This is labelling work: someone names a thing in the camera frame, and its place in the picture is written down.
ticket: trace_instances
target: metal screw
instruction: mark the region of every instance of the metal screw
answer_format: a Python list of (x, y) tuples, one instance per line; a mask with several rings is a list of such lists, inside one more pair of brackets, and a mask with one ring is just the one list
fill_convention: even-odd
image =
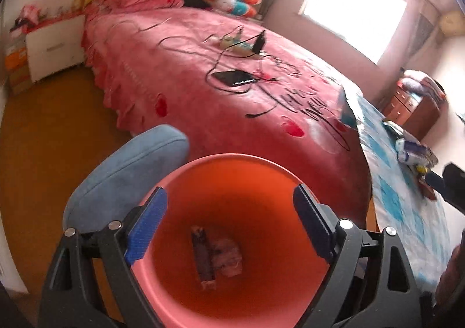
[(65, 236), (66, 237), (72, 237), (76, 233), (76, 230), (72, 227), (67, 228), (65, 231)]
[(353, 223), (348, 219), (341, 219), (339, 225), (345, 230), (350, 230), (353, 227)]
[(386, 227), (386, 233), (390, 236), (397, 235), (397, 231), (394, 227)]
[(110, 230), (117, 230), (118, 228), (121, 228), (121, 222), (120, 221), (113, 221), (108, 224), (108, 228)]

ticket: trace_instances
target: orange box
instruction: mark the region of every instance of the orange box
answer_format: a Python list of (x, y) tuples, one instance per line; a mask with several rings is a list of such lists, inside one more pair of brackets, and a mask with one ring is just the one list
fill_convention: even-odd
[(8, 72), (12, 72), (25, 64), (27, 64), (27, 51), (25, 47), (15, 48), (12, 46), (6, 50), (5, 67)]

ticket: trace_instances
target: wooden floor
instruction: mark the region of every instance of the wooden floor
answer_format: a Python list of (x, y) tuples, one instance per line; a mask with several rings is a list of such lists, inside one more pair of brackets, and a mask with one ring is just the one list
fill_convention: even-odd
[(89, 69), (78, 67), (10, 96), (0, 129), (0, 211), (16, 267), (39, 296), (74, 189), (131, 139)]

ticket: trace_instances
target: cardboard box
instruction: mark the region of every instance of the cardboard box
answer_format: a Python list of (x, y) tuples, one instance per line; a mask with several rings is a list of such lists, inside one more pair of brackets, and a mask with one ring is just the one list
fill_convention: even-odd
[(8, 77), (11, 91), (14, 95), (21, 93), (32, 87), (34, 84), (29, 74), (29, 66), (20, 67)]
[(13, 72), (27, 64), (27, 51), (25, 46), (11, 46), (6, 49), (5, 67), (8, 72)]

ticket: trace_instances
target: bright window light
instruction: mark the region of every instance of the bright window light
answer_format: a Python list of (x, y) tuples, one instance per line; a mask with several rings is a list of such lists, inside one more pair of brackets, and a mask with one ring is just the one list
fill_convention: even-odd
[(406, 6), (406, 0), (305, 0), (302, 14), (377, 63)]

